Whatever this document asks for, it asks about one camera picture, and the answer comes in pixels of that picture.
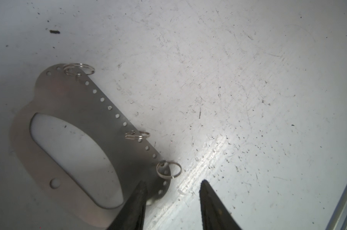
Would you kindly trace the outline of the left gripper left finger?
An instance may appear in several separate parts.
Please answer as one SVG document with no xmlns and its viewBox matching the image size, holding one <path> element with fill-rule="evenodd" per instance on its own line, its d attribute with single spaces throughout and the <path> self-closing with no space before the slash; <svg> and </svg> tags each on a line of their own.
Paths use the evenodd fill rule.
<svg viewBox="0 0 347 230">
<path fill-rule="evenodd" d="M 144 181 L 140 181 L 107 230 L 142 230 L 147 195 L 147 185 Z"/>
</svg>

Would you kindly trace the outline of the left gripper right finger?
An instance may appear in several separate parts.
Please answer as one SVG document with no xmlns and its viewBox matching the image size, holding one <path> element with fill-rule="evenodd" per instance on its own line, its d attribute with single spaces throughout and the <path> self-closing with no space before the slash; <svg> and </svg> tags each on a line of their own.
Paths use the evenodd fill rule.
<svg viewBox="0 0 347 230">
<path fill-rule="evenodd" d="M 199 196 L 204 230 L 241 230 L 207 180 L 201 182 Z"/>
</svg>

